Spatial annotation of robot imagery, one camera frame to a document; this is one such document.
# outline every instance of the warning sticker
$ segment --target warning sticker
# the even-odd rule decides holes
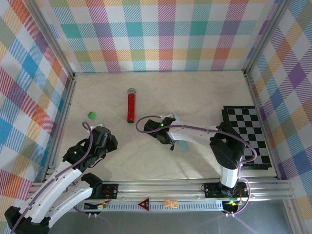
[[[171,207],[171,208],[177,208],[178,207],[178,201],[166,199],[164,202],[164,206],[165,207]]]
[[[138,205],[147,211],[150,211],[150,198],[148,197],[147,199],[141,201]]]

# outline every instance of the gray floor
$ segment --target gray floor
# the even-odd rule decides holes
[[[90,218],[64,215],[49,234],[290,234],[282,201],[251,202],[234,218],[221,212],[110,212]]]

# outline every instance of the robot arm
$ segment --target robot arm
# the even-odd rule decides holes
[[[60,217],[79,202],[101,193],[102,181],[92,173],[85,174],[73,189],[64,192],[88,167],[92,167],[98,159],[105,158],[106,153],[117,149],[118,142],[109,129],[98,126],[92,130],[92,136],[93,140],[84,139],[68,149],[63,162],[31,198],[20,207],[11,206],[5,212],[11,229],[20,219],[15,230],[17,234],[46,234]],[[70,168],[86,154],[90,142],[89,154],[81,163]]]
[[[162,117],[162,122],[148,120],[144,125],[144,131],[156,138],[162,144],[171,144],[171,150],[177,140],[189,141],[195,144],[210,145],[214,156],[222,167],[220,183],[226,188],[233,188],[238,180],[239,162],[244,154],[245,145],[230,137],[218,133],[223,131],[236,137],[240,137],[229,125],[221,123],[219,126],[201,127],[190,125],[176,120],[173,116]]]

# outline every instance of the plaid wall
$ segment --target plaid wall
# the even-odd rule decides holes
[[[78,72],[241,70],[273,2],[37,0]]]
[[[0,233],[40,176],[68,75],[22,0],[0,0]]]
[[[266,17],[263,25],[261,26],[261,29],[258,32],[258,35],[257,35],[256,39],[253,42],[253,46],[252,46],[251,50],[248,53],[247,59],[246,59],[246,61],[244,63],[244,66],[243,66],[244,70],[247,68],[247,66],[248,66],[248,64],[250,62],[250,59],[251,59],[252,55],[254,54],[255,49],[259,45],[264,32],[267,30],[267,27],[269,26],[269,22],[271,21],[272,17],[274,16],[275,11],[276,11],[276,9],[277,9],[277,7],[278,7],[280,2],[281,2],[281,0],[274,0],[274,3],[272,5],[272,7],[271,7],[267,17]]]
[[[274,157],[312,233],[312,0],[292,0],[251,75]]]

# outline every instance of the checkerboard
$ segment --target checkerboard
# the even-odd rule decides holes
[[[224,122],[229,123],[257,151],[258,157],[255,161],[243,164],[242,169],[263,170],[272,167],[255,107],[224,106],[222,115]],[[251,149],[246,147],[242,160],[252,157]]]

